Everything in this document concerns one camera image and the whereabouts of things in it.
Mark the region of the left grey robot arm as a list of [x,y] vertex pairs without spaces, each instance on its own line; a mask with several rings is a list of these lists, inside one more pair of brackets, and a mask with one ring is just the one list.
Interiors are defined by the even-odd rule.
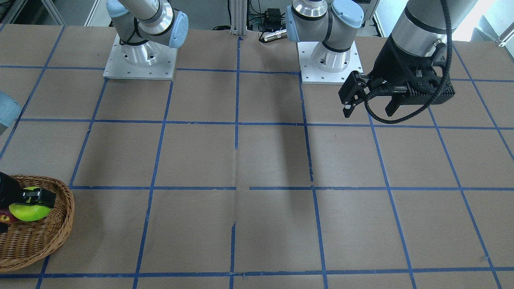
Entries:
[[[375,120],[395,124],[455,95],[450,80],[452,34],[475,0],[410,0],[368,74],[351,71],[339,90],[343,115],[364,104]],[[347,67],[364,11],[352,0],[294,0],[285,25],[292,42],[316,42],[314,60],[323,71]]]

